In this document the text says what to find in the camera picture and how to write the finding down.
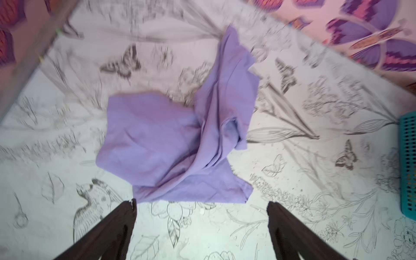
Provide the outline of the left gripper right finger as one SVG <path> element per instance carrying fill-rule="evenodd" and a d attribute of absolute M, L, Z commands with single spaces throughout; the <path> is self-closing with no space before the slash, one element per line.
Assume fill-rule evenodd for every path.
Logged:
<path fill-rule="evenodd" d="M 278 260 L 345 260 L 280 203 L 266 208 L 268 229 Z"/>

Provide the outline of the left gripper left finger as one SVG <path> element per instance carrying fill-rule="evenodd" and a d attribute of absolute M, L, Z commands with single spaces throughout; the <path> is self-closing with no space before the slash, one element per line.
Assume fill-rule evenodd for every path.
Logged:
<path fill-rule="evenodd" d="M 125 260 L 137 218 L 135 199 L 122 202 L 57 260 Z"/>

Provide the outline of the lavender purple t-shirt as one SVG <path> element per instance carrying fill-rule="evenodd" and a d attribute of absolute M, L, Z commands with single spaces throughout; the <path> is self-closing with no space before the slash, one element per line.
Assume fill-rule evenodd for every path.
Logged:
<path fill-rule="evenodd" d="M 110 97 L 96 165 L 130 183 L 139 203 L 246 203 L 253 188 L 227 157 L 247 148 L 260 82 L 254 61 L 228 27 L 193 107 L 158 92 Z"/>

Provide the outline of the teal plastic laundry basket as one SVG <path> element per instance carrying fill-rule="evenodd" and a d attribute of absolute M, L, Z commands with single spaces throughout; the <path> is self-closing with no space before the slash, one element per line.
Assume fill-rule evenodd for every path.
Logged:
<path fill-rule="evenodd" d="M 416 112 L 399 120 L 401 211 L 416 220 Z"/>

